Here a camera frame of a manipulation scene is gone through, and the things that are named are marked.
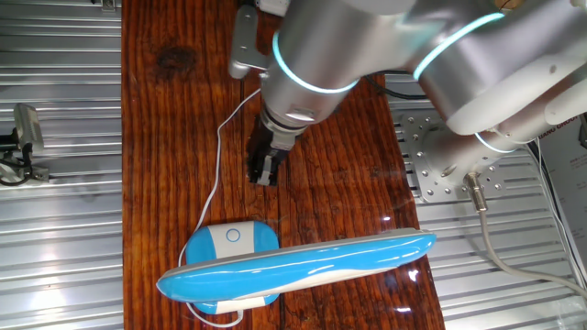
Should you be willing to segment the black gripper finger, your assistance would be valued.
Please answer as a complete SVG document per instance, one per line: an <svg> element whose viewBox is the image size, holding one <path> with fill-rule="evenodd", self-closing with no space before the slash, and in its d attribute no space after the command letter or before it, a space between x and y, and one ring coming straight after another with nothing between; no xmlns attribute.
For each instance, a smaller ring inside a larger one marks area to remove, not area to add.
<svg viewBox="0 0 587 330"><path fill-rule="evenodd" d="M268 150L256 152L249 158L249 181L263 186L271 184L271 155Z"/></svg>
<svg viewBox="0 0 587 330"><path fill-rule="evenodd" d="M276 185L281 164L287 159L288 152L277 152L271 157L270 185Z"/></svg>

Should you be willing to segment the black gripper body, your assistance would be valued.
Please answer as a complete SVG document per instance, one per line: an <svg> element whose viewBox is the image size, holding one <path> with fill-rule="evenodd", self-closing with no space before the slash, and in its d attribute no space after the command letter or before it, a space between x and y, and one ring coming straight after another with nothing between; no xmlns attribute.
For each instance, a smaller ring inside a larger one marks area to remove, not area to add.
<svg viewBox="0 0 587 330"><path fill-rule="evenodd" d="M277 157L280 152L288 154L298 136L298 131L284 129L273 122L266 125L258 118L249 137L249 157L264 159Z"/></svg>

